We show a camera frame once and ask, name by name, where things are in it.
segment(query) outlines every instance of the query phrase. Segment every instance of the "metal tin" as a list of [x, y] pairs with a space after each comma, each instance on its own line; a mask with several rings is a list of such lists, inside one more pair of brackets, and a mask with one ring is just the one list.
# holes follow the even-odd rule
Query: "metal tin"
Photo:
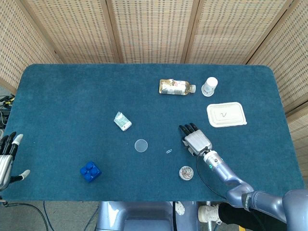
[[183, 166], [179, 170], [179, 176], [182, 180], [191, 180], [193, 178], [193, 169], [189, 166]]

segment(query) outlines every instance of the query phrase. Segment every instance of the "wicker panel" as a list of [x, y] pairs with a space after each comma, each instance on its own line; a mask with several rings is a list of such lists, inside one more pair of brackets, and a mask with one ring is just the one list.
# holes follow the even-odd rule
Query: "wicker panel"
[[193, 0], [112, 0], [125, 63], [180, 63]]
[[304, 178], [308, 178], [308, 107], [288, 118], [289, 130]]
[[115, 62], [99, 0], [27, 0], [27, 5], [64, 62]]
[[284, 107], [308, 100], [308, 1], [301, 0], [269, 39], [251, 64], [268, 65], [274, 71]]
[[188, 63], [245, 64], [286, 0], [205, 0]]
[[0, 0], [0, 78], [13, 93], [24, 69], [34, 63], [57, 63], [15, 1]]

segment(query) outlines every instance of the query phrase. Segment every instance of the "bottle label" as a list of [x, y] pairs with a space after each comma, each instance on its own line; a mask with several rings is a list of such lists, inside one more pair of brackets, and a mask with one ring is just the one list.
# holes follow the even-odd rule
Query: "bottle label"
[[185, 81], [170, 80], [170, 83], [162, 84], [162, 94], [184, 95], [185, 88]]

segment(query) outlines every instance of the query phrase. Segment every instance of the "plastic bottle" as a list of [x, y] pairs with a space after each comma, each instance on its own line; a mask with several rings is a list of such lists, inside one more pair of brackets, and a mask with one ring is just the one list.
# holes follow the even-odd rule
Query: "plastic bottle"
[[187, 81], [173, 79], [161, 79], [159, 81], [159, 93], [170, 95], [187, 95], [195, 93], [196, 85], [190, 85]]

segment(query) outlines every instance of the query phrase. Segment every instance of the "blue lego block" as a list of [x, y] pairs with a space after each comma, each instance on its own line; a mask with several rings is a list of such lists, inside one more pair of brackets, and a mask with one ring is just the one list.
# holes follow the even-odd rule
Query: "blue lego block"
[[87, 162], [86, 166], [80, 169], [81, 175], [86, 179], [87, 182], [95, 180], [102, 172], [94, 164], [94, 162]]

